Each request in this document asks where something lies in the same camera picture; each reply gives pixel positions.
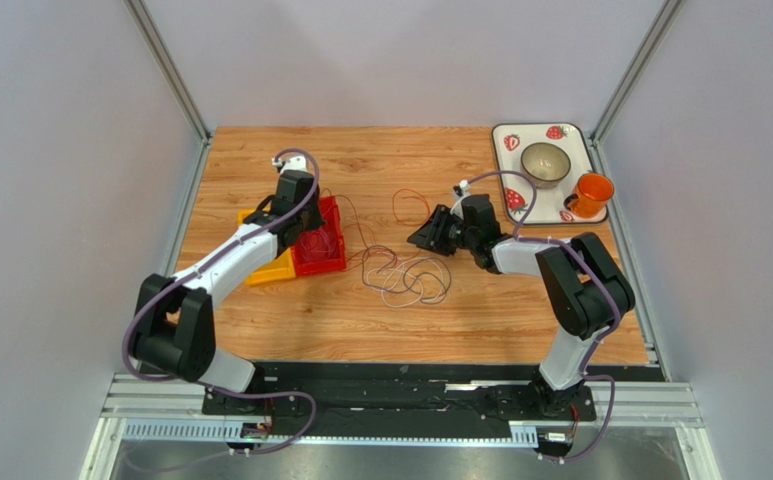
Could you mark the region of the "orange mug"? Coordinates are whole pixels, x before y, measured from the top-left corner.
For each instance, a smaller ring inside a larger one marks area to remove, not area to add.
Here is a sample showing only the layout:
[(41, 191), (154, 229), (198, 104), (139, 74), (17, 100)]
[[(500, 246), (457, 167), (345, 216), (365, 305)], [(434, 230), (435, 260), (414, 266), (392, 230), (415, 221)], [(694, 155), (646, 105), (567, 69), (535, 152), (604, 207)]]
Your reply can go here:
[(564, 208), (580, 218), (593, 218), (601, 213), (615, 194), (613, 182), (598, 173), (585, 173), (564, 200)]

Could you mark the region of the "strawberry pattern tray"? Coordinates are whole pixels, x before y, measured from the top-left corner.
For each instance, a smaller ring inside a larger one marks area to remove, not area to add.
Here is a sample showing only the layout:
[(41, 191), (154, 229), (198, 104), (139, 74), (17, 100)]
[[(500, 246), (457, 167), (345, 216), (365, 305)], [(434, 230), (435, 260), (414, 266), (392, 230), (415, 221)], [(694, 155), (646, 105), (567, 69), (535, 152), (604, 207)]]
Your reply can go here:
[(578, 180), (593, 171), (581, 130), (570, 123), (500, 124), (491, 132), (508, 218), (527, 225), (598, 224), (605, 207), (582, 217), (565, 207)]

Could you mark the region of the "aluminium frame rail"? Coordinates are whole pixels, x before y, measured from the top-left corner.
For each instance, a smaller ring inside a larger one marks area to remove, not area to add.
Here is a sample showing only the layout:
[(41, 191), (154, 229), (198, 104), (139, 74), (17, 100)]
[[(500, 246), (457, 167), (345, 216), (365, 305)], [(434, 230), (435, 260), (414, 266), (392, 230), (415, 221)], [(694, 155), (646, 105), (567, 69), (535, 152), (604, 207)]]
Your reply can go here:
[(158, 64), (191, 129), (199, 141), (207, 145), (212, 139), (212, 131), (204, 120), (194, 97), (177, 68), (147, 3), (143, 0), (125, 0), (124, 4)]

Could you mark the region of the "yellow plastic bin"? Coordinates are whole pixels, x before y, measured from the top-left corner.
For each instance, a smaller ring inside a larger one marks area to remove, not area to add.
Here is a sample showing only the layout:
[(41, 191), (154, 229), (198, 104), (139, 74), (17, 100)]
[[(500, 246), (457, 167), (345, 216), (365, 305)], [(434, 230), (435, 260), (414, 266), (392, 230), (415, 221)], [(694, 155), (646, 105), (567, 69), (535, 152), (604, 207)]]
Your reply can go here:
[(245, 279), (247, 286), (292, 280), (297, 277), (291, 250), (286, 250), (270, 263), (258, 268)]

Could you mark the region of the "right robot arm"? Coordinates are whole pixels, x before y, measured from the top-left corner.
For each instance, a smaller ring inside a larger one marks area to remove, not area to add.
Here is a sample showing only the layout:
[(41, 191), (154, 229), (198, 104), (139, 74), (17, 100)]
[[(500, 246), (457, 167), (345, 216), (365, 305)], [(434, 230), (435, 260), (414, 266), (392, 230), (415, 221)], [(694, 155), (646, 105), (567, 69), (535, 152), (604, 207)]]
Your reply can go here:
[(582, 383), (598, 344), (635, 307), (630, 282), (596, 234), (567, 240), (507, 234), (486, 194), (465, 196), (452, 208), (437, 206), (407, 241), (443, 256), (463, 249), (489, 273), (543, 281), (559, 324), (534, 381), (547, 391)]

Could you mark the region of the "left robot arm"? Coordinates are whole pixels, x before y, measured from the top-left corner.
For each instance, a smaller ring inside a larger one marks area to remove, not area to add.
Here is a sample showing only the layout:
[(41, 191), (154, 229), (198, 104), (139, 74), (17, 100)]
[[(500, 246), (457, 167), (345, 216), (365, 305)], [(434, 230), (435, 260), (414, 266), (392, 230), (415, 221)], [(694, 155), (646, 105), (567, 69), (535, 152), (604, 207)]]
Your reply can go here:
[(243, 393), (256, 376), (254, 363), (218, 346), (217, 307), (259, 268), (318, 229), (318, 178), (305, 170), (280, 174), (276, 192), (247, 216), (207, 257), (172, 277), (153, 274), (139, 293), (123, 341), (127, 365), (138, 360), (180, 379)]

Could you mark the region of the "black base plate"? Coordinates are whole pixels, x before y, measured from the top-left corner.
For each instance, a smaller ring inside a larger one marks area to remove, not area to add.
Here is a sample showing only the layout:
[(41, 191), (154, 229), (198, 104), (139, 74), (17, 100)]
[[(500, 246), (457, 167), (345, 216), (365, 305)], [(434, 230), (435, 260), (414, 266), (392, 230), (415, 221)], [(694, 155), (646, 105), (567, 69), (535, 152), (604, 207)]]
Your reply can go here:
[(597, 413), (581, 387), (549, 408), (532, 385), (535, 366), (263, 361), (252, 393), (286, 392), (273, 400), (234, 399), (202, 391), (197, 410), (210, 416), (259, 415), (273, 433), (388, 439), (503, 439), (512, 421), (591, 422)]

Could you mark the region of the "red plastic bin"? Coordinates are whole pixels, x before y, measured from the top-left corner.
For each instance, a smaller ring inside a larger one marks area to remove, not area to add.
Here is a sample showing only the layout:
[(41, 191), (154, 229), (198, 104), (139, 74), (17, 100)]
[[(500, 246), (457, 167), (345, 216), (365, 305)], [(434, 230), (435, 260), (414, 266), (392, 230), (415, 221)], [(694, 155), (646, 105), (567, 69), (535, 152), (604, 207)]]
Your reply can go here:
[(341, 215), (334, 196), (319, 200), (324, 224), (314, 231), (304, 232), (291, 247), (298, 277), (343, 271), (347, 267)]

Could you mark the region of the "beige ceramic bowl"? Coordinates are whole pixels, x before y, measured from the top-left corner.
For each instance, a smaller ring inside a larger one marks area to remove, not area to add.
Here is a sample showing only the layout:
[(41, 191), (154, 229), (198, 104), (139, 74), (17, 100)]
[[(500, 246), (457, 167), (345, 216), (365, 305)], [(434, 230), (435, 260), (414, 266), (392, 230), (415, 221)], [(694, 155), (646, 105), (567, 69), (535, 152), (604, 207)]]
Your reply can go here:
[(527, 146), (521, 153), (522, 170), (539, 189), (560, 184), (571, 171), (571, 160), (560, 147), (547, 142)]

